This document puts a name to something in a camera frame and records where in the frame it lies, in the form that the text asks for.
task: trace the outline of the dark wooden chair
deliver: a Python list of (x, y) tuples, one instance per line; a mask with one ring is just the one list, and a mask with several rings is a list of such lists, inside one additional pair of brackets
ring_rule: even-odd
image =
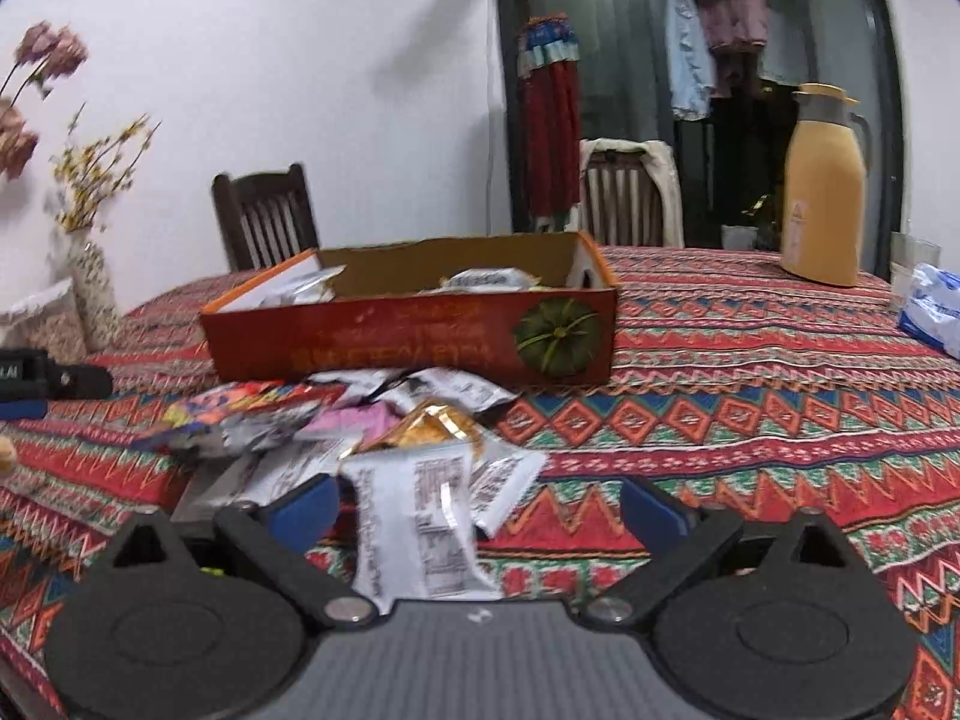
[(213, 179), (213, 205), (233, 271), (270, 268), (318, 247), (304, 166)]
[(664, 201), (639, 154), (594, 151), (582, 182), (581, 226), (599, 244), (664, 245)]

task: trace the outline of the gray gripper base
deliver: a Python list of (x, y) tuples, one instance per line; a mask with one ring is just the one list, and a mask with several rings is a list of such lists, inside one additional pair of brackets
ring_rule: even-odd
[(254, 720), (707, 720), (640, 645), (580, 628), (557, 601), (397, 604), (330, 635)]

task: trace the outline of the white wall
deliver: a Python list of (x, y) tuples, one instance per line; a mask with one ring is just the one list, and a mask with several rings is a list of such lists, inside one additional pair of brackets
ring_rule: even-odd
[(960, 1), (888, 0), (899, 48), (907, 173), (904, 230), (939, 244), (960, 271)]
[(493, 230), (508, 230), (490, 18), (490, 0), (3, 0), (0, 55), (47, 19), (90, 60), (44, 103), (22, 98), (41, 142), (0, 186), (0, 308), (52, 278), (48, 158), (83, 101), (90, 139), (144, 111), (163, 119), (104, 215), (124, 309), (227, 269), (209, 194), (222, 170), (303, 162), (324, 245), (483, 235), (490, 111)]

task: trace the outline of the table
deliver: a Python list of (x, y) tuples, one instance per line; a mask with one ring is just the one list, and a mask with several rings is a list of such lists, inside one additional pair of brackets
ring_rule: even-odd
[[(611, 383), (530, 391), (498, 424), (550, 461), (496, 538), (486, 570), (511, 596), (582, 597), (646, 559), (620, 522), (618, 478), (642, 473), (688, 503), (781, 520), (825, 509), (922, 635), (900, 717), (949, 720), (960, 659), (960, 365), (904, 336), (889, 287), (840, 290), (761, 253), (607, 248), (621, 279)], [(235, 285), (206, 279), (126, 318), (118, 394), (59, 403), (4, 430), (24, 467), (0, 488), (0, 655), (48, 700), (42, 649), (75, 582), (122, 521), (171, 506), (184, 469), (127, 448), (176, 397), (214, 383), (195, 324)], [(310, 560), (348, 575), (347, 543)]]

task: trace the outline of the green pumpkin image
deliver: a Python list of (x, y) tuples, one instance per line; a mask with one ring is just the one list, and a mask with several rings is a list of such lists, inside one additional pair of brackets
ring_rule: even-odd
[(574, 298), (546, 298), (514, 327), (520, 359), (552, 379), (581, 373), (600, 351), (600, 316)]

